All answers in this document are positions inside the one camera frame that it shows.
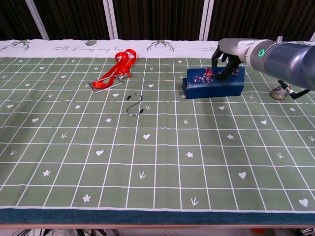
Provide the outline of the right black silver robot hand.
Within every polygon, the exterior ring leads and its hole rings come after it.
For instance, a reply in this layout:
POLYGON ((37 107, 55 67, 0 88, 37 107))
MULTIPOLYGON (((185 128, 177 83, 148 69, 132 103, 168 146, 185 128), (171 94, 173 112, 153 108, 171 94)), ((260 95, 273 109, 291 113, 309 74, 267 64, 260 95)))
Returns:
POLYGON ((249 47, 257 41, 258 39, 252 38, 221 39, 212 55, 212 70, 215 77, 221 81, 228 79, 228 77, 240 64, 246 62, 246 53, 249 47), (228 59, 228 64, 222 72, 217 70, 218 60, 220 57, 222 57, 222 62, 225 62, 226 59, 228 59))

